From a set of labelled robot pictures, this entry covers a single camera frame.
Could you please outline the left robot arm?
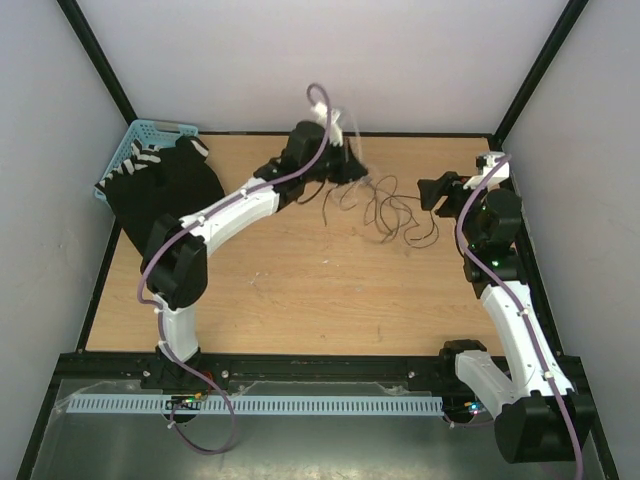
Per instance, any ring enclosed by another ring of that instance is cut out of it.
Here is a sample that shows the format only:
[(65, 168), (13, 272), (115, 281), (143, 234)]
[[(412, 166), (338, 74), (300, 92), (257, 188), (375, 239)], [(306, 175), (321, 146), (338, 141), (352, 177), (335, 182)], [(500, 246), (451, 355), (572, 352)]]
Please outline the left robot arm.
[(195, 314), (208, 285), (209, 257), (251, 224), (297, 202), (308, 183), (342, 186), (367, 174), (342, 135), (301, 121), (281, 153), (236, 191), (179, 219), (165, 215), (156, 221), (137, 295), (140, 303), (153, 306), (158, 317), (157, 350), (168, 359), (164, 366), (168, 380), (184, 388), (198, 379)]

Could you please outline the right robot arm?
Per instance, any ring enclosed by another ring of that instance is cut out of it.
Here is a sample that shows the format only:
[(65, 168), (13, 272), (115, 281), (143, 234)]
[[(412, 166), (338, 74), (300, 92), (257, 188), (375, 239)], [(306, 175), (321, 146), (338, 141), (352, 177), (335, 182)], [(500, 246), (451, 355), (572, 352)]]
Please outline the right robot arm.
[(466, 280), (492, 319), (508, 369), (502, 371), (475, 340), (444, 344), (437, 365), (447, 388), (466, 384), (493, 419), (498, 449), (509, 463), (582, 459), (595, 418), (547, 343), (514, 246), (522, 225), (521, 199), (509, 189), (446, 172), (417, 183), (421, 207), (456, 221)]

